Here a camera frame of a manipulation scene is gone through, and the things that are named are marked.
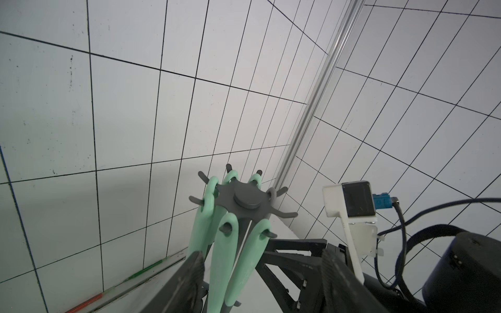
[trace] tile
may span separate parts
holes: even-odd
[[[134,1],[90,1],[91,51],[158,68],[166,5],[165,0],[149,6]]]
[[[316,176],[314,168],[301,162],[287,193],[298,203],[302,203]]]
[[[499,34],[501,21],[468,17],[421,93],[457,103],[496,53],[501,44]]]
[[[310,190],[308,190],[301,206],[317,218],[324,207],[324,196],[322,190],[324,187],[332,186],[334,184],[335,183],[330,181],[324,175],[318,174],[317,177],[315,177]]]
[[[452,108],[452,104],[418,95],[384,144],[382,151],[410,164]]]
[[[367,180],[371,183],[372,193],[390,192],[406,169],[407,165],[397,159],[387,154],[379,153],[367,170],[367,173],[362,177],[362,180]]]
[[[162,69],[194,77],[208,1],[169,1]]]
[[[256,161],[256,165],[254,166],[253,170],[254,173],[256,173],[258,170],[263,171],[263,173],[266,171],[266,168],[268,167],[268,164],[273,154],[273,149],[274,148],[261,149],[258,160]]]
[[[327,227],[322,225],[321,222],[316,221],[315,224],[313,224],[312,229],[310,230],[305,239],[322,239],[324,238],[326,233],[327,233]]]
[[[279,99],[275,97],[268,97],[266,100],[265,108],[261,114],[261,119],[259,120],[258,130],[256,130],[256,134],[254,135],[251,147],[252,149],[263,147],[263,143],[265,142],[266,135],[268,134],[278,102]]]
[[[465,195],[455,191],[454,189],[434,180],[424,192],[417,198],[414,204],[404,213],[405,220],[409,220],[417,213],[431,208],[433,206],[443,204],[450,201],[465,199]],[[409,235],[413,235],[426,227],[436,224],[448,224],[456,217],[466,204],[444,208],[432,213],[428,213],[411,225],[405,227]]]
[[[407,0],[376,0],[375,5],[384,7],[403,8]]]
[[[441,13],[405,70],[398,86],[418,92],[465,20],[464,15]]]
[[[301,77],[301,82],[297,87],[297,91],[294,95],[294,101],[306,103],[309,98],[309,92],[312,88],[312,85],[316,82],[315,76],[319,70],[320,65],[322,64],[323,57],[325,53],[317,46],[313,47],[313,52],[311,53],[310,60],[308,61],[308,65],[306,66],[303,76]]]
[[[195,81],[183,158],[209,155],[214,152],[219,125],[207,121],[221,120],[228,89],[227,86],[215,83]]]
[[[160,74],[153,162],[181,158],[194,83],[193,78]]]
[[[338,133],[338,129],[320,121],[313,137],[311,138],[303,160],[314,169],[319,170],[324,163],[324,160],[326,160],[328,153],[332,150],[331,147],[333,147],[336,136],[339,137]],[[332,164],[330,163],[331,161],[332,160],[329,159],[328,164],[326,164],[324,168],[332,168]]]
[[[332,94],[334,93],[334,89],[336,88],[339,79],[341,78],[341,73],[343,72],[342,69],[335,68],[334,71],[332,72],[332,76],[329,78],[327,82],[327,86],[325,87],[324,94],[320,100],[320,103],[317,106],[317,109],[315,111],[315,117],[321,119],[322,115],[324,114],[325,108],[327,107],[327,104],[329,103]]]
[[[416,93],[412,91],[395,88],[367,134],[365,142],[381,149],[415,97]]]
[[[336,35],[336,32],[341,25],[343,13],[347,8],[346,3],[347,2],[343,0],[333,0],[331,2],[324,24],[322,25],[322,29],[320,30],[317,38],[317,45],[319,45],[324,51],[327,51],[329,48],[329,42]]]
[[[501,53],[499,51],[482,70],[458,105],[478,112],[490,114],[501,99],[499,82],[501,81]]]
[[[142,270],[146,229],[103,243],[101,246],[104,290]]]
[[[436,12],[404,10],[370,77],[396,85],[437,16]]]
[[[501,4],[495,0],[480,0],[471,14],[501,18]]]
[[[18,212],[12,198],[10,187],[0,185],[0,281],[33,270],[33,265],[21,228]]]
[[[98,246],[39,268],[37,272],[49,312],[66,312],[103,292]]]
[[[372,6],[363,6],[362,9],[360,10],[357,20],[353,25],[350,35],[348,36],[348,39],[346,40],[345,46],[343,47],[343,51],[339,56],[339,60],[336,64],[337,67],[340,67],[342,69],[346,67],[346,64],[349,58],[351,57],[355,44],[358,42],[362,30],[365,28],[367,19],[369,15],[372,13],[373,8],[374,7]]]
[[[313,2],[314,0],[299,1],[298,11],[294,17],[294,24],[302,31],[304,31],[306,23],[310,17]]]
[[[102,242],[146,226],[150,170],[145,164],[97,173]]]
[[[260,151],[261,151],[260,149],[249,151],[249,155],[245,163],[245,168],[243,169],[243,172],[240,174],[240,181],[248,182],[251,176],[254,175],[254,168],[256,166],[256,162],[258,161]]]
[[[346,69],[368,76],[402,9],[374,7],[358,38]]]
[[[437,179],[469,196],[480,194],[501,172],[497,162],[500,127],[500,120],[488,117]]]
[[[498,226],[488,236],[496,240],[501,240],[501,227]]]
[[[313,138],[313,135],[314,135],[319,123],[320,123],[320,120],[318,118],[314,118],[314,119],[312,119],[310,125],[307,127],[305,136],[303,137],[303,140],[301,141],[301,144],[299,145],[299,149],[296,153],[296,155],[298,157],[300,157],[300,158],[304,157],[304,155],[306,153],[306,149],[309,147],[309,144]]]
[[[406,9],[440,11],[447,0],[409,0]]]
[[[191,230],[193,229],[193,222],[195,221],[195,214],[196,210],[191,210],[173,217],[167,256],[176,254],[188,247]]]
[[[0,41],[0,97],[10,103],[0,108],[0,133],[16,134],[0,141],[11,180],[94,170],[89,56]]]
[[[250,1],[209,3],[197,77],[230,84],[249,5]]]
[[[89,50],[87,8],[82,1],[4,3],[0,30],[80,50]]]
[[[168,219],[146,228],[143,267],[148,267],[167,255],[171,221],[172,219]]]
[[[321,222],[322,225],[324,225],[327,228],[331,227],[331,225],[335,219],[336,219],[335,217],[328,217],[327,216],[327,213],[325,212],[325,207],[322,208],[322,211],[320,212],[320,214],[318,216],[318,221]]]
[[[154,163],[148,198],[148,225],[172,217],[180,160]]]
[[[4,312],[46,312],[34,271],[0,284],[0,309]]]
[[[469,232],[487,235],[501,223],[501,213],[481,203],[472,203],[464,209],[450,224]],[[432,240],[426,247],[438,255],[443,255],[454,239]]]
[[[414,203],[427,186],[431,183],[432,178],[421,173],[420,171],[409,167],[402,177],[390,190],[392,197],[397,197],[400,201],[402,213]],[[392,222],[398,220],[398,215],[394,209],[379,210],[379,214],[383,215]]]
[[[405,266],[403,278],[410,292],[415,293],[423,287],[440,257],[425,248]]]
[[[365,81],[366,78],[361,75],[344,71],[322,115],[322,120],[341,128]]]
[[[258,63],[255,65],[256,70],[250,85],[251,90],[264,94],[270,93],[291,27],[292,22],[279,10],[273,9]]]
[[[305,239],[315,223],[315,217],[303,209],[303,207],[299,208],[298,214],[298,217],[294,218],[289,228],[299,239]]]
[[[485,115],[454,107],[412,166],[435,177],[485,120]]]
[[[231,164],[231,167],[241,175],[243,173],[243,168],[245,167],[248,155],[249,151],[232,152],[229,155],[228,163]]]
[[[471,0],[448,0],[442,11],[470,14],[475,6],[476,2]]]
[[[213,155],[207,177],[216,176],[222,182],[226,175],[226,164],[228,164],[229,155],[229,153]]]
[[[350,165],[339,180],[340,183],[361,180],[378,154],[378,150],[362,143]]]
[[[344,242],[330,230],[325,233],[324,239],[326,239],[328,243],[336,247],[338,247],[340,244],[345,245]]]
[[[265,140],[263,142],[264,147],[274,147],[280,136],[280,131],[287,118],[287,113],[292,105],[291,101],[279,99],[275,112],[273,113],[272,121],[270,122],[270,127],[266,133]]]
[[[230,88],[226,99],[221,125],[217,134],[214,153],[231,151],[235,140],[236,131],[242,116],[243,106],[248,92],[245,90]]]
[[[320,30],[327,19],[327,12],[330,6],[331,0],[317,0],[313,2],[310,17],[305,26],[305,34],[314,41],[317,40]]]
[[[13,188],[35,267],[99,244],[94,173],[24,181]]]
[[[301,37],[301,42],[299,43],[298,50],[294,56],[294,61],[292,62],[291,69],[287,75],[284,89],[280,93],[281,98],[297,101],[295,95],[311,58],[314,46],[315,44],[308,37]]]
[[[339,182],[362,142],[339,132],[327,154],[320,172],[334,182]]]
[[[368,78],[342,129],[364,140],[394,89],[392,85]]]
[[[273,5],[267,0],[251,2],[231,85],[249,89],[261,53]]]
[[[268,96],[249,92],[235,135],[232,151],[249,150],[253,144],[254,136],[258,130],[259,121],[265,109]]]
[[[298,157],[295,157],[294,160],[292,160],[291,167],[285,176],[282,186],[290,187],[292,179],[294,178],[300,164],[301,160]]]
[[[329,227],[329,230],[333,234],[335,234],[343,242],[344,245],[346,245],[346,236],[344,234],[343,224],[341,223],[340,218],[336,218],[334,220],[331,227]]]
[[[276,6],[288,19],[294,20],[296,16],[296,11],[298,10],[300,0],[275,0],[274,6]]]
[[[273,80],[272,88],[270,90],[270,95],[280,97],[282,89],[286,83],[286,79],[289,75],[292,63],[296,56],[296,51],[298,50],[300,40],[302,39],[303,33],[295,26],[291,28],[289,37],[287,38],[287,43],[285,45],[284,53],[280,59],[280,65]]]
[[[280,158],[282,157],[284,151],[288,149],[287,146],[276,147],[270,158],[270,162],[266,167],[266,171],[263,172],[263,181],[267,181],[275,178],[275,173],[278,170]]]
[[[158,71],[92,56],[92,74],[97,168],[151,162]]]
[[[188,200],[189,196],[203,197],[204,182],[197,175],[199,171],[207,173],[210,166],[211,156],[183,159],[179,180],[177,181],[176,200],[174,203],[174,215],[181,214],[196,207]]]
[[[287,117],[284,121],[282,130],[280,131],[279,138],[277,140],[277,146],[287,145],[289,143],[289,138],[294,135],[296,131],[295,125],[296,121],[301,118],[303,107],[305,105],[298,102],[292,102],[291,109],[287,113]]]
[[[501,176],[498,176],[478,197],[489,198],[499,197],[501,194]],[[501,212],[501,203],[487,203],[488,206]]]

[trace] grid line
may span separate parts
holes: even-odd
[[[284,146],[289,146],[289,145],[288,144],[287,145],[280,145],[280,146],[277,146],[277,147],[284,147]],[[208,156],[213,156],[213,155],[220,155],[220,154],[226,154],[226,153],[235,153],[235,152],[245,152],[245,151],[252,151],[252,150],[260,150],[260,149],[261,148],[254,148],[254,149],[239,150],[239,151],[233,151],[233,152],[221,152],[221,153],[200,155],[200,156],[189,157],[189,158],[182,158],[182,160],[203,158],[203,157],[208,157]],[[140,165],[148,165],[148,164],[156,164],[156,163],[165,163],[165,162],[180,161],[180,160],[181,159],[179,158],[179,159],[172,159],[172,160],[166,160],[166,161],[155,161],[155,162],[151,162],[151,163],[140,163],[140,164],[119,166],[119,167],[110,167],[110,168],[104,168],[104,169],[99,169],[99,170],[83,171],[83,172],[70,173],[70,174],[61,174],[61,175],[53,175],[53,176],[45,176],[45,177],[37,177],[37,178],[29,178],[29,179],[21,179],[21,180],[12,181],[11,183],[19,183],[19,182],[23,182],[23,181],[31,181],[31,180],[39,180],[39,179],[46,179],[46,178],[55,178],[55,177],[62,177],[62,176],[69,176],[69,175],[77,175],[77,174],[85,174],[85,173],[92,173],[92,172],[100,172],[100,171],[114,170],[114,169],[119,169],[119,168],[126,168],[126,167],[140,166]],[[9,182],[0,183],[0,185],[5,185],[5,184],[8,184],[8,183]]]
[[[471,14],[471,13],[457,13],[457,12],[445,12],[443,11],[444,7],[442,7],[442,10],[440,11],[435,11],[435,10],[425,10],[425,9],[413,9],[413,8],[400,8],[400,7],[391,7],[391,6],[379,6],[379,5],[365,5],[368,7],[379,7],[379,8],[391,8],[391,9],[404,9],[404,10],[412,10],[412,11],[425,11],[425,12],[437,12],[437,13],[447,13],[447,14],[456,14],[456,15],[468,15],[472,17],[481,17],[481,18],[491,18],[491,19],[501,19],[499,17],[491,17],[488,15],[478,15],[478,14]]]
[[[169,6],[169,1],[167,0],[166,3],[165,3],[165,17],[164,17],[164,20],[163,20],[163,37],[162,37],[162,50],[161,50],[161,53],[160,53],[160,67],[162,67],[162,59],[163,59],[163,46],[164,46],[164,43],[165,43],[165,26],[167,24],[167,8]],[[158,99],[160,97],[160,81],[161,81],[161,78],[162,78],[162,71],[158,71],[158,90],[157,90],[157,105],[156,105],[156,108],[155,108],[155,122],[153,124],[153,142],[151,144],[151,164],[150,164],[150,179],[149,179],[149,182],[148,182],[148,201],[146,203],[146,226],[145,226],[145,230],[144,230],[144,249],[143,249],[143,268],[144,268],[144,259],[146,257],[146,236],[147,236],[147,233],[148,233],[148,212],[149,212],[149,208],[150,208],[150,191],[151,191],[151,171],[153,169],[153,152],[155,151],[155,132],[156,132],[156,118],[157,118],[157,113],[158,113]]]
[[[240,90],[244,90],[244,91],[248,91],[248,92],[254,92],[254,93],[265,95],[265,96],[269,96],[269,97],[279,98],[279,99],[283,99],[283,100],[287,100],[287,101],[293,101],[293,100],[290,100],[290,99],[284,99],[284,98],[280,98],[280,97],[277,97],[277,96],[274,96],[274,95],[269,95],[269,94],[261,93],[261,92],[258,92],[258,91],[250,90],[250,89],[244,89],[244,88],[241,88],[241,87],[230,86],[228,84],[224,84],[224,83],[220,83],[220,82],[214,82],[214,81],[210,81],[210,80],[203,79],[203,78],[200,78],[200,77],[195,77],[195,76],[191,76],[191,75],[187,75],[187,74],[182,74],[182,73],[177,73],[177,72],[173,72],[173,71],[169,71],[169,70],[164,70],[164,69],[161,69],[161,68],[156,68],[156,67],[152,67],[152,66],[148,66],[148,65],[144,65],[144,64],[139,64],[139,63],[135,63],[135,62],[127,61],[127,60],[117,59],[117,58],[114,58],[114,57],[105,56],[105,55],[97,54],[97,53],[94,53],[94,52],[88,52],[88,51],[79,50],[79,49],[75,49],[75,48],[71,48],[71,47],[61,46],[61,45],[53,44],[53,43],[50,43],[50,42],[46,42],[46,41],[42,41],[42,40],[30,38],[30,37],[25,37],[25,36],[21,36],[21,35],[16,35],[16,34],[4,32],[4,31],[0,31],[0,34],[12,36],[12,37],[17,37],[17,38],[21,38],[21,39],[26,39],[26,40],[30,40],[30,41],[38,42],[38,43],[41,43],[41,44],[50,45],[50,46],[55,46],[55,47],[59,47],[59,48],[65,48],[65,49],[69,49],[69,50],[73,50],[73,51],[77,51],[77,52],[81,52],[81,53],[85,53],[85,54],[90,54],[90,55],[96,56],[96,57],[102,57],[102,58],[106,58],[106,59],[110,59],[110,60],[124,62],[124,63],[132,64],[132,65],[137,65],[137,66],[141,66],[141,67],[144,67],[144,68],[149,68],[149,69],[152,69],[152,70],[158,70],[158,71],[162,71],[162,72],[166,72],[166,73],[176,74],[176,75],[180,75],[180,76],[184,76],[184,77],[188,77],[188,78],[193,78],[193,79],[197,79],[197,80],[201,80],[201,81],[205,81],[205,82],[209,82],[209,83],[213,83],[213,84],[218,84],[218,85],[222,85],[222,86],[226,86],[226,87],[236,88],[236,89],[240,89]]]
[[[28,253],[30,254],[30,261],[32,263],[33,270],[35,271],[35,276],[37,277],[38,288],[40,289],[40,295],[42,296],[42,300],[44,301],[45,311],[47,313],[49,313],[49,309],[47,308],[47,303],[45,302],[44,291],[42,290],[42,285],[40,284],[40,278],[38,277],[38,272],[37,272],[36,267],[35,267],[35,260],[33,259],[33,255],[32,255],[31,248],[30,248],[30,243],[28,242],[28,236],[26,236],[26,230],[25,230],[25,225],[23,224],[23,218],[21,217],[21,212],[19,211],[18,201],[16,199],[16,195],[14,194],[14,188],[12,187],[11,177],[9,176],[9,171],[7,171],[7,164],[5,162],[4,153],[2,152],[1,145],[0,145],[0,157],[2,158],[2,165],[4,166],[5,175],[7,176],[7,181],[9,182],[9,188],[11,190],[11,195],[12,195],[12,199],[14,201],[14,206],[16,207],[16,213],[18,214],[19,223],[21,224],[21,230],[23,231],[23,236],[24,236],[25,241],[26,241],[26,247],[28,248]]]
[[[268,0],[268,2],[269,2],[269,3],[271,3],[271,4],[273,5],[273,7],[274,7],[274,8],[276,8],[276,9],[277,9],[280,13],[282,13],[282,15],[283,15],[283,16],[285,16],[285,17],[286,17],[286,18],[287,18],[287,19],[288,19],[288,20],[292,23],[292,25],[296,26],[296,28],[297,28],[297,29],[299,29],[299,31],[300,31],[301,33],[303,33],[303,35],[305,35],[306,37],[308,37],[308,39],[309,39],[309,40],[311,40],[311,41],[315,44],[315,46],[319,47],[319,48],[320,48],[320,50],[322,50],[325,54],[327,54],[327,52],[326,52],[324,49],[322,49],[322,47],[320,47],[319,45],[317,45],[317,43],[316,43],[316,42],[314,42],[314,41],[313,41],[313,40],[312,40],[312,39],[311,39],[311,38],[310,38],[310,37],[309,37],[309,36],[308,36],[308,35],[307,35],[304,31],[303,31],[303,30],[301,30],[301,28],[299,28],[296,24],[294,24],[294,22],[293,22],[293,21],[292,21],[292,20],[291,20],[291,19],[290,19],[287,15],[285,15],[282,11],[280,11],[280,9],[279,9],[279,8],[277,8],[277,7],[275,6],[275,4],[274,4],[274,3],[272,3],[270,0]],[[314,4],[315,4],[315,0],[313,0],[312,7],[310,8],[310,13],[311,13],[311,11],[312,11],[312,8],[313,8],[313,5],[314,5]]]
[[[85,1],[87,8],[87,39],[89,40],[89,78],[90,78],[90,87],[91,87],[91,107],[92,107],[92,136],[94,139],[94,168],[97,170],[97,152],[96,152],[96,127],[95,127],[95,119],[94,119],[94,93],[92,89],[92,55],[91,51],[91,31],[90,31],[90,19],[89,19],[89,0]],[[96,177],[96,204],[97,204],[97,221],[99,227],[99,256],[101,258],[101,283],[104,292],[104,269],[103,269],[103,247],[102,247],[102,238],[101,238],[101,215],[99,211],[99,187],[98,187],[98,179],[97,179],[97,171],[95,172]]]

